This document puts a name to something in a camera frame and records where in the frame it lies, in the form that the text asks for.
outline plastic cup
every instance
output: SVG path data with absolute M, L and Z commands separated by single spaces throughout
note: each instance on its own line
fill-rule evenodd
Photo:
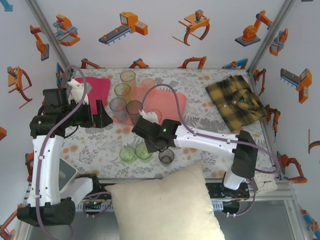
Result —
M 146 160 L 152 156 L 152 152 L 151 153 L 148 152 L 145 142 L 140 142 L 135 147 L 135 155 L 142 160 Z
M 159 152 L 159 160 L 165 165 L 172 163 L 174 159 L 175 159 L 175 154 L 170 149 L 166 149 L 163 152 Z
M 156 116 L 158 117 L 158 122 L 160 123 L 160 121 L 162 119 L 162 113 L 157 109 L 151 109 L 151 110 L 147 111 L 146 113 L 150 113 L 150 112 L 153 112 L 156 114 Z
M 123 98 L 128 103 L 131 101 L 131 88 L 126 83 L 119 83 L 114 87 L 114 93 L 118 98 Z
M 132 87 L 132 94 L 134 100 L 141 101 L 144 99 L 144 96 L 146 95 L 148 91 L 148 88 L 143 83 L 137 83 L 135 87 Z
M 113 112 L 113 115 L 119 122 L 124 123 L 128 120 L 128 114 L 126 111 L 126 100 L 122 97 L 116 97 L 110 101 L 109 107 Z
M 132 70 L 124 70 L 120 74 L 120 79 L 123 84 L 128 84 L 131 88 L 136 86 L 136 74 Z
M 141 82 L 142 84 L 146 85 L 147 90 L 149 90 L 150 88 L 154 87 L 156 85 L 156 81 L 152 78 L 145 78 L 142 80 Z M 148 96 L 153 96 L 155 93 L 155 90 L 152 90 Z
M 142 103 L 137 101 L 137 100 L 133 100 L 128 102 L 128 104 L 126 105 L 126 112 L 129 115 L 129 118 L 131 119 L 131 122 L 136 125 L 138 120 L 140 119 L 140 113 L 139 110 L 142 108 Z
M 124 146 L 121 148 L 119 156 L 124 162 L 133 161 L 136 157 L 135 149 L 132 146 Z

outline yellow plaid shirt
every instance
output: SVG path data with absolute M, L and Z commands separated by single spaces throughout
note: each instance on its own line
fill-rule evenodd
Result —
M 205 89 L 231 131 L 269 115 L 241 75 L 230 76 Z

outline beige pillow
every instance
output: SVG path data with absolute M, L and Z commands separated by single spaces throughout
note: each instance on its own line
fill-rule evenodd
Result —
M 224 240 L 202 164 L 163 179 L 106 186 L 121 240 Z

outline white wall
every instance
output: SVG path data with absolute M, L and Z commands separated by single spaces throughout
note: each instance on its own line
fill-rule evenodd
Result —
M 266 52 L 258 70 L 266 68 L 265 92 L 261 95 L 264 104 L 277 108 L 279 117 L 275 148 L 281 154 L 296 158 L 302 166 L 308 182 L 294 184 L 299 203 L 310 215 L 320 222 L 320 147 L 312 148 L 308 154 L 308 129 L 311 142 L 320 140 L 320 67 L 319 67 L 319 19 L 320 2 L 297 1 L 280 30 L 288 28 L 288 38 L 278 56 Z M 281 68 L 300 75 L 305 68 L 312 73 L 309 97 L 299 103 L 298 91 L 280 79 Z M 273 135 L 271 124 L 269 130 Z M 295 167 L 286 169 L 288 178 L 298 176 Z
M 30 25 L 38 27 L 25 1 L 10 0 L 12 12 L 5 12 L 0 5 L 0 126 L 7 130 L 7 136 L 0 141 L 0 224 L 22 203 L 27 190 L 27 168 L 25 154 L 33 151 L 29 123 L 38 112 L 43 101 L 43 89 L 56 86 L 56 63 L 58 57 L 50 49 L 49 59 L 40 60 L 36 38 L 30 33 Z M 48 40 L 39 34 L 44 43 Z M 32 87 L 25 91 L 31 102 L 19 109 L 25 100 L 14 91 L 8 93 L 7 67 L 21 67 L 29 75 Z
M 205 68 L 221 68 L 232 61 L 249 58 L 258 51 L 262 41 L 243 47 L 235 42 L 244 29 L 253 25 L 256 14 L 265 10 L 266 16 L 275 19 L 284 0 L 55 0 L 37 1 L 48 23 L 52 24 L 61 14 L 69 18 L 78 28 L 81 40 L 73 46 L 61 46 L 70 63 L 81 64 L 88 60 L 107 68 L 129 67 L 142 58 L 153 68 L 177 68 L 191 57 L 207 56 Z M 178 23 L 198 9 L 210 19 L 210 31 L 204 40 L 189 36 L 190 46 L 175 40 L 183 39 L 186 27 Z M 121 25 L 121 12 L 132 12 L 148 25 L 148 35 L 129 34 L 110 46 L 99 42 L 99 38 Z M 262 24 L 258 37 L 263 39 L 267 26 Z

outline floral tablecloth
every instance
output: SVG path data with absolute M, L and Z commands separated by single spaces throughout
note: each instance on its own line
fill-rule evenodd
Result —
M 114 87 L 120 83 L 123 69 L 83 69 L 88 77 L 108 78 L 111 87 L 105 107 L 106 112 L 113 116 L 109 101 L 116 95 Z M 217 108 L 211 102 L 205 87 L 221 81 L 230 75 L 242 75 L 248 79 L 242 69 L 134 69 L 137 82 L 145 78 L 156 80 L 157 84 L 165 83 L 172 86 L 178 93 L 187 97 L 184 118 L 188 125 L 216 133 L 230 133 Z M 66 130 L 66 135 L 75 128 Z M 131 133 L 131 126 L 113 123 L 103 129 L 79 128 L 71 137 L 64 140 L 61 157 L 75 166 L 81 173 L 95 173 L 99 178 L 162 178 L 201 160 L 206 178 L 222 178 L 225 171 L 232 165 L 232 160 L 224 159 L 214 152 L 205 152 L 193 148 L 172 148 L 175 159 L 164 166 L 159 161 L 158 153 L 153 153 L 149 161 L 142 162 L 138 158 L 134 162 L 124 162 L 119 157 L 123 146 L 136 147 L 143 141 Z M 265 138 L 259 121 L 244 126 L 242 130 L 251 133 L 256 144 L 266 148 Z M 259 151 L 256 167 L 270 171 L 273 169 L 270 158 Z

